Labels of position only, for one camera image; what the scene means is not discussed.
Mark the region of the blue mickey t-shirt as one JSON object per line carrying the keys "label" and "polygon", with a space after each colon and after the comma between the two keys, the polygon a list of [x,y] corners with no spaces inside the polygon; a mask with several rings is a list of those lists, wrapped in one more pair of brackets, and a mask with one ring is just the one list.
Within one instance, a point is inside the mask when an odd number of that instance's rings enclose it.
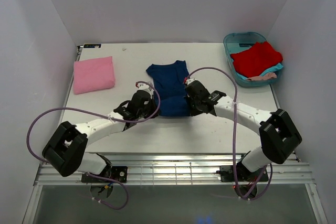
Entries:
{"label": "blue mickey t-shirt", "polygon": [[189,75],[186,62],[177,60],[169,65],[152,64],[146,72],[153,79],[158,92],[154,99],[156,103],[161,103],[159,115],[172,118],[190,116],[184,89],[184,80]]}

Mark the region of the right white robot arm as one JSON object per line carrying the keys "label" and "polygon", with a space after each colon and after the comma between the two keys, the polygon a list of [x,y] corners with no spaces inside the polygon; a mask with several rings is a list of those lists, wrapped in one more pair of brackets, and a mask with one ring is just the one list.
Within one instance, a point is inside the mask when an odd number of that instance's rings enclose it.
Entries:
{"label": "right white robot arm", "polygon": [[236,121],[260,137],[261,146],[246,153],[236,164],[237,176],[242,180],[250,180],[256,171],[269,163],[283,164],[302,142],[299,131],[285,110],[270,112],[235,103],[221,91],[209,93],[195,79],[185,81],[185,91],[192,116],[206,113]]}

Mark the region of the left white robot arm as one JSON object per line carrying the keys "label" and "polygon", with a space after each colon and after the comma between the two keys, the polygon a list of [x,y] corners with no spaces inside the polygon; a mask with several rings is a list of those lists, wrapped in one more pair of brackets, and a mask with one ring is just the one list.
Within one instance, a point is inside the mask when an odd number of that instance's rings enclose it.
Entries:
{"label": "left white robot arm", "polygon": [[139,87],[131,100],[124,101],[106,117],[85,123],[62,122],[42,151],[43,157],[63,177],[74,172],[91,173],[105,182],[111,177],[111,162],[99,153],[86,151],[88,145],[121,133],[138,121],[156,116],[154,91],[148,85]]}

